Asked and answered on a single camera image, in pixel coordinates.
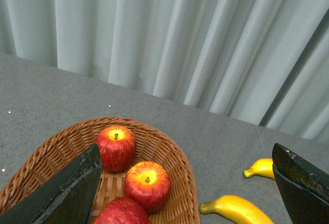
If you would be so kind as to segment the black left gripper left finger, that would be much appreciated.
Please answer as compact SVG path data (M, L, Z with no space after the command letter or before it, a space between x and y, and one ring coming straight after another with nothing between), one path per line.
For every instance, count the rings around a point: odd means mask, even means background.
M1 223L90 223L101 171L94 144L2 214Z

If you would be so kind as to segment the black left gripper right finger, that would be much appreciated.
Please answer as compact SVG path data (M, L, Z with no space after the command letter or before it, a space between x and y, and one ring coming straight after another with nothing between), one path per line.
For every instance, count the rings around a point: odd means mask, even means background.
M328 223L328 174L276 143L273 174L292 223Z

